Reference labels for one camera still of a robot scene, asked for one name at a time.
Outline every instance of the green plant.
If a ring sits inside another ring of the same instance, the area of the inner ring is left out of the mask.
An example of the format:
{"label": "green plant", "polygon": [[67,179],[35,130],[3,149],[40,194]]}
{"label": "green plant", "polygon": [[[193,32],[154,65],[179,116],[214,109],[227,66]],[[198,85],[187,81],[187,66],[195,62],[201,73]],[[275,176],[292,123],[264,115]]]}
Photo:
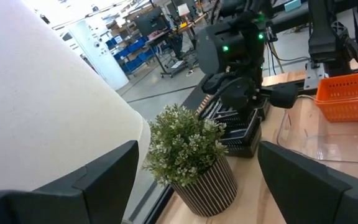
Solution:
{"label": "green plant", "polygon": [[162,185],[195,183],[226,152],[226,146],[218,141],[226,124],[199,121],[195,111],[183,106],[164,109],[150,123],[151,143],[144,169]]}

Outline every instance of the transparent plastic tray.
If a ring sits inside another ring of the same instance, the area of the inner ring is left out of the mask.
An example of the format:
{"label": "transparent plastic tray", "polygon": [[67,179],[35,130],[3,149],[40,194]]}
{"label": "transparent plastic tray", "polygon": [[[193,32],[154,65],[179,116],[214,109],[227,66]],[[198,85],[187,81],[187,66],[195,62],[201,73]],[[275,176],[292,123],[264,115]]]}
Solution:
{"label": "transparent plastic tray", "polygon": [[330,123],[309,98],[286,110],[277,142],[319,161],[358,163],[358,122]]}

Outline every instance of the striped plant pot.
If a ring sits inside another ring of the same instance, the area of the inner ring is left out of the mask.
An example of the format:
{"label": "striped plant pot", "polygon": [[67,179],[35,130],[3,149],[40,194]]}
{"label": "striped plant pot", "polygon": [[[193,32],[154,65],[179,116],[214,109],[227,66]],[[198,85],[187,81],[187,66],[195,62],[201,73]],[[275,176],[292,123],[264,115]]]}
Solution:
{"label": "striped plant pot", "polygon": [[237,194],[237,183],[225,157],[218,158],[197,183],[171,186],[190,210],[201,217],[225,211]]}

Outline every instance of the potted plant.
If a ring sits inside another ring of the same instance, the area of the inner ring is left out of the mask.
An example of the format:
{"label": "potted plant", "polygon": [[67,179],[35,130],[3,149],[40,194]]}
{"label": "potted plant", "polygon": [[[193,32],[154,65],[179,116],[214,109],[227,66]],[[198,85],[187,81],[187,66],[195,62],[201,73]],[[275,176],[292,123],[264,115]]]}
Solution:
{"label": "potted plant", "polygon": [[166,106],[150,124],[151,143],[144,169],[170,184],[196,215],[223,212],[236,197],[237,184],[219,142],[225,124],[198,120],[195,111]]}

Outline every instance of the orange plastic basket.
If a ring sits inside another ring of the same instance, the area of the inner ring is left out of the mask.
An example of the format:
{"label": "orange plastic basket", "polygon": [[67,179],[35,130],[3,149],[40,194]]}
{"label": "orange plastic basket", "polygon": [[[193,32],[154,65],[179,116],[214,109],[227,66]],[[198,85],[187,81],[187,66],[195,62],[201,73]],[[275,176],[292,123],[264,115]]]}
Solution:
{"label": "orange plastic basket", "polygon": [[322,79],[314,102],[328,121],[358,121],[358,74]]}

